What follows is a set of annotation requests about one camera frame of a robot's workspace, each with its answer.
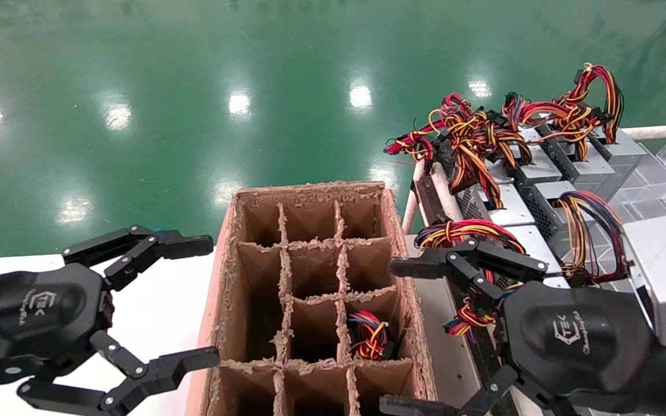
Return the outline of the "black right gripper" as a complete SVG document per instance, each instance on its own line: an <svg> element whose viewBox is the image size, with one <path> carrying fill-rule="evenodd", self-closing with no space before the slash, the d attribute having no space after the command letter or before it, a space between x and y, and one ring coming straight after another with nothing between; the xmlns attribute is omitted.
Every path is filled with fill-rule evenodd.
<svg viewBox="0 0 666 416"><path fill-rule="evenodd" d="M526 283L542 281L546 263L526 254L468 239L451 248L426 248L420 257L394 257L397 277L452 282L470 295L476 311L497 311L503 290L491 271ZM503 329L513 365L503 366L460 408L441 401L383 395L389 415L486 415L518 387L555 415L576 415L578 405L635 405L637 377L659 348L634 295L597 288L553 288L530 282L503 303Z"/></svg>

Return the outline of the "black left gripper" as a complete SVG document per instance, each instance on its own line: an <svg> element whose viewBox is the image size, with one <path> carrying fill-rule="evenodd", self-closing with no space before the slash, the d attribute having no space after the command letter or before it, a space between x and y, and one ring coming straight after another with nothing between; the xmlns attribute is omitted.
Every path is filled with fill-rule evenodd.
<svg viewBox="0 0 666 416"><path fill-rule="evenodd" d="M66 376L99 352L125 375L108 392L53 384L34 377L18 388L32 408L76 415L127 415L146 398L177 390L183 377L219 365L216 347L162 355L143 363L104 330L113 321L113 296L159 259L213 252L209 235L133 225L76 243L64 266L45 272L0 274L0 385L30 376ZM89 269L116 258L103 277Z"/></svg>

